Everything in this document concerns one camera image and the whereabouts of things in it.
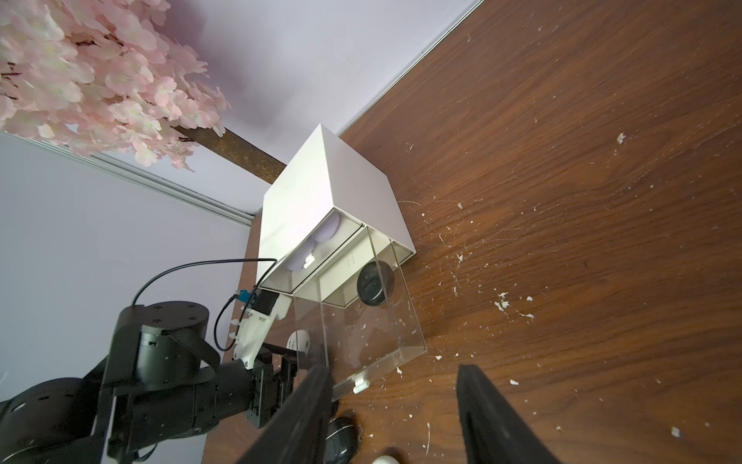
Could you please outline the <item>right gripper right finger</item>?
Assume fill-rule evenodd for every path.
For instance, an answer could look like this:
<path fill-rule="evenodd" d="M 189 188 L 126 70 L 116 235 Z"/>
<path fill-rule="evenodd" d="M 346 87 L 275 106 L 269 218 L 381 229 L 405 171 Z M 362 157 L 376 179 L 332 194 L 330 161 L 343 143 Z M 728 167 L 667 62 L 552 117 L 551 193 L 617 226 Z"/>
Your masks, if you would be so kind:
<path fill-rule="evenodd" d="M 456 394 L 467 462 L 560 463 L 477 365 L 460 365 Z"/>

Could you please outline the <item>purple earphone case top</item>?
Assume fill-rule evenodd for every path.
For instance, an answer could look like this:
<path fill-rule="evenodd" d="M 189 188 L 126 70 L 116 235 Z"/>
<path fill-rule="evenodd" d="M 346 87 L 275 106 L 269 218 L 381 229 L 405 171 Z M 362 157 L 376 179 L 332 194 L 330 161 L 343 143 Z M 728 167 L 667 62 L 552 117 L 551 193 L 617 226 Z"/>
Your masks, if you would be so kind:
<path fill-rule="evenodd" d="M 311 238 L 316 243 L 326 243 L 330 241 L 336 234 L 340 224 L 340 214 L 338 212 L 331 212 L 328 217 L 317 226 L 313 232 Z"/>

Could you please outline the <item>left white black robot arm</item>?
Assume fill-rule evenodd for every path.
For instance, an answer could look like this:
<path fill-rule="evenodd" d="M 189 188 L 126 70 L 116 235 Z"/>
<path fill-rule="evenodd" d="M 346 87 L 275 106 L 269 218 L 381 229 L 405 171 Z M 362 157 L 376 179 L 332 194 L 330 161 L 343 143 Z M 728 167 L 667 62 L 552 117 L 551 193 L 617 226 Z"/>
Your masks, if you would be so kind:
<path fill-rule="evenodd" d="M 108 355 L 86 376 L 2 402 L 2 462 L 141 462 L 152 446 L 241 413 L 265 426 L 293 390 L 295 353 L 265 344 L 252 369 L 222 363 L 205 340 L 208 319 L 206 307 L 183 301 L 124 309 Z"/>

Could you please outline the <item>purple earphone case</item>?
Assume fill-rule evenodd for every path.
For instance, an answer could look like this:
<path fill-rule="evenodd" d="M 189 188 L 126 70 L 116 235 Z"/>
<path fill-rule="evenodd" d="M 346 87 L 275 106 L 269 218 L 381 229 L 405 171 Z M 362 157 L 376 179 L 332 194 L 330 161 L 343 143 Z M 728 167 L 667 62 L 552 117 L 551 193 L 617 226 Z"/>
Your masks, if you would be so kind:
<path fill-rule="evenodd" d="M 314 248 L 315 242 L 308 239 L 289 254 L 283 261 L 282 267 L 289 272 L 297 272 L 305 268 L 306 259 L 313 253 Z"/>
<path fill-rule="evenodd" d="M 328 217 L 317 226 L 313 232 L 311 238 L 316 243 L 326 243 L 330 241 L 336 234 L 340 224 L 340 214 L 338 212 L 331 212 Z"/>

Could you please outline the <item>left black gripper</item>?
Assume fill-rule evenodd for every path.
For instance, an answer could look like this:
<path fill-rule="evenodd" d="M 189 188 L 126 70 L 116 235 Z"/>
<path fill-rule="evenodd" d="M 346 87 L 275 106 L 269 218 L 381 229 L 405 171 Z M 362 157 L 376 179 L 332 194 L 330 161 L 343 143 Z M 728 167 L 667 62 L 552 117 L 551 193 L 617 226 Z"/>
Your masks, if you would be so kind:
<path fill-rule="evenodd" d="M 268 424 L 293 392 L 298 363 L 293 357 L 282 356 L 280 368 L 275 370 L 272 353 L 260 353 L 251 372 L 254 396 L 247 410 L 247 419 L 260 429 Z"/>

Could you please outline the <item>clear drawer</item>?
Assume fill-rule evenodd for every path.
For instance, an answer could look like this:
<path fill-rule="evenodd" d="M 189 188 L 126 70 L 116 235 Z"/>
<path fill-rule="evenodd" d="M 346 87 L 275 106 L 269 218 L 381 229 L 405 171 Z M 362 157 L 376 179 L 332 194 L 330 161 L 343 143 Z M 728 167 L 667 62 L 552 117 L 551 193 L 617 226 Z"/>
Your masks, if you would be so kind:
<path fill-rule="evenodd" d="M 364 227 L 334 252 L 294 296 L 296 330 L 311 335 L 311 350 L 302 369 L 327 367 L 332 398 L 360 394 L 373 383 L 426 353 L 402 264 L 407 249 Z M 361 268 L 385 261 L 394 273 L 394 288 L 380 307 L 367 307 L 357 295 Z"/>

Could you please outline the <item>white three-drawer cabinet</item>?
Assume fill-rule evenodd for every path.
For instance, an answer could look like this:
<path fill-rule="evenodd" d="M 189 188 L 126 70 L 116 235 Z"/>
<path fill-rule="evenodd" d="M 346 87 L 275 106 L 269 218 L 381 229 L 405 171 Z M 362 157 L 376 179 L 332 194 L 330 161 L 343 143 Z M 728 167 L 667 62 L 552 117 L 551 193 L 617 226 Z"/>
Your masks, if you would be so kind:
<path fill-rule="evenodd" d="M 334 237 L 326 243 L 314 241 L 305 268 L 297 272 L 284 269 L 283 261 L 312 240 L 317 226 L 333 211 L 340 214 Z M 402 245 L 409 258 L 415 255 L 388 176 L 320 125 L 264 195 L 259 241 L 264 262 L 257 268 L 259 286 L 295 296 L 310 276 L 364 227 Z"/>

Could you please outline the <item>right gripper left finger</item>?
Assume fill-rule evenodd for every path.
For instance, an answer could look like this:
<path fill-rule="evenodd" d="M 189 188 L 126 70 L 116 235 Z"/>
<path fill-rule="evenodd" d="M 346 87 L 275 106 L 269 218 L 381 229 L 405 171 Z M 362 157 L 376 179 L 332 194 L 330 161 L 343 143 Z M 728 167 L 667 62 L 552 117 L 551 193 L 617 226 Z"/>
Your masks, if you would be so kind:
<path fill-rule="evenodd" d="M 323 463 L 330 411 L 332 377 L 327 367 L 316 365 L 236 462 Z"/>

